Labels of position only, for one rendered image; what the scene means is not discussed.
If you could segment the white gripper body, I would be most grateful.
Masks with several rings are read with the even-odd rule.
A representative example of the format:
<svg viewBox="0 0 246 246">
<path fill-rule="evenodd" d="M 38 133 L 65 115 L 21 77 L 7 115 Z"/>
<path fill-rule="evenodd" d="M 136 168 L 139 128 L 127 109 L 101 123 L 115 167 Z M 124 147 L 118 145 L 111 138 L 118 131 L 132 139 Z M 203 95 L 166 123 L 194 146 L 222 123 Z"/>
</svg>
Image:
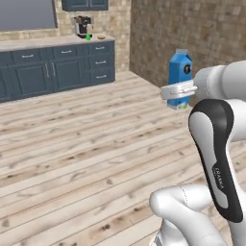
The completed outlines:
<svg viewBox="0 0 246 246">
<path fill-rule="evenodd" d="M 163 86 L 160 90 L 160 96 L 163 100 L 179 99 L 193 95 L 198 89 L 192 80 L 184 81 L 168 86 Z"/>
</svg>

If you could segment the blue milk carton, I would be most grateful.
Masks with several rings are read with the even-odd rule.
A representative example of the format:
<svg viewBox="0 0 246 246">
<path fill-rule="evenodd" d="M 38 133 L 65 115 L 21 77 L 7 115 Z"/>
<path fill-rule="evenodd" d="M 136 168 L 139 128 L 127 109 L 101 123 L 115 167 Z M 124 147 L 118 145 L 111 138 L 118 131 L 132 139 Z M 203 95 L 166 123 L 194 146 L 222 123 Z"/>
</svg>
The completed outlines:
<svg viewBox="0 0 246 246">
<path fill-rule="evenodd" d="M 192 59 L 186 49 L 177 49 L 169 61 L 168 84 L 176 84 L 192 79 Z M 173 110 L 186 109 L 189 97 L 167 101 L 167 106 Z"/>
</svg>

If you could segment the black coffee machine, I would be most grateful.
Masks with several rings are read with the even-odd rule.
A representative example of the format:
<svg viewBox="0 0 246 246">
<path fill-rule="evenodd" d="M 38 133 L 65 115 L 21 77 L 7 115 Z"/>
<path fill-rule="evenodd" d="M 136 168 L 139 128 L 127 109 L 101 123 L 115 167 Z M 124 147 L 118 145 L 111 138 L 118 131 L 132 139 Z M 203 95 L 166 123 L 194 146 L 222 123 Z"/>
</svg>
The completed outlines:
<svg viewBox="0 0 246 246">
<path fill-rule="evenodd" d="M 74 24 L 75 24 L 75 33 L 80 38 L 86 38 L 86 35 L 89 34 L 87 31 L 87 26 L 92 25 L 94 23 L 94 18 L 89 16 L 75 16 Z"/>
</svg>

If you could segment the dark blue base cupboards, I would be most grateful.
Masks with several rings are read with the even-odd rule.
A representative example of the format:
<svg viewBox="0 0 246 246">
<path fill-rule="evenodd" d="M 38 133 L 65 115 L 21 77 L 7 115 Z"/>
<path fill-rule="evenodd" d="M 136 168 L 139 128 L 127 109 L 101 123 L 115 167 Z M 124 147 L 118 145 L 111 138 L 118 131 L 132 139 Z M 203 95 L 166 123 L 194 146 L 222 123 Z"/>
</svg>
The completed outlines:
<svg viewBox="0 0 246 246">
<path fill-rule="evenodd" d="M 114 80 L 112 40 L 0 51 L 0 103 Z"/>
</svg>

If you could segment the grey window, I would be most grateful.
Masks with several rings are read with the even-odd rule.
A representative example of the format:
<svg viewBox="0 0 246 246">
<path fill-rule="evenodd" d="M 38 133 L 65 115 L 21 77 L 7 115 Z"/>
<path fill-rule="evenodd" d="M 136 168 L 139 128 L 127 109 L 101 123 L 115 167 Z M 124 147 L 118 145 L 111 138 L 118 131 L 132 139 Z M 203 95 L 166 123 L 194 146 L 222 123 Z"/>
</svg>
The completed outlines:
<svg viewBox="0 0 246 246">
<path fill-rule="evenodd" d="M 57 27 L 54 0 L 0 0 L 0 32 Z"/>
</svg>

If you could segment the dark blue wall cupboard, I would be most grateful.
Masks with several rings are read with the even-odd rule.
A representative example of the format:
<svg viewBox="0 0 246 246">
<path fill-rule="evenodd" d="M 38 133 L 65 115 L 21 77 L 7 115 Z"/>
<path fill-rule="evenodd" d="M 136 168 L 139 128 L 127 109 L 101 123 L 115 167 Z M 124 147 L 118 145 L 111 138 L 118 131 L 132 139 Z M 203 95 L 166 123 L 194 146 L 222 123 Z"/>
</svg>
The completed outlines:
<svg viewBox="0 0 246 246">
<path fill-rule="evenodd" d="M 61 0 L 61 6 L 66 12 L 107 11 L 109 0 Z"/>
</svg>

